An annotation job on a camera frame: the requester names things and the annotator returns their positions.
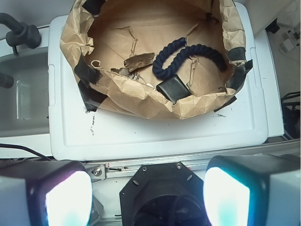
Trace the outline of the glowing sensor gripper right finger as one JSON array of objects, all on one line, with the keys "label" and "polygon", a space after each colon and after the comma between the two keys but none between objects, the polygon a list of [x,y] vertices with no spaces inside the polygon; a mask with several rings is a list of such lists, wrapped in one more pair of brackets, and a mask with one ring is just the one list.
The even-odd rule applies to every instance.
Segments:
[{"label": "glowing sensor gripper right finger", "polygon": [[217,155],[207,165],[203,196],[213,226],[299,226],[301,158]]}]

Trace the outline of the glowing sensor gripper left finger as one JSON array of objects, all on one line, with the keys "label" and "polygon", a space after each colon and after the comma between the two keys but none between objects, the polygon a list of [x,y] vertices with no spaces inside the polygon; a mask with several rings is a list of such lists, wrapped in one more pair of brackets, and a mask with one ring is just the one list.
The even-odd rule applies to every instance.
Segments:
[{"label": "glowing sensor gripper left finger", "polygon": [[87,226],[92,180],[79,161],[2,161],[2,226]]}]

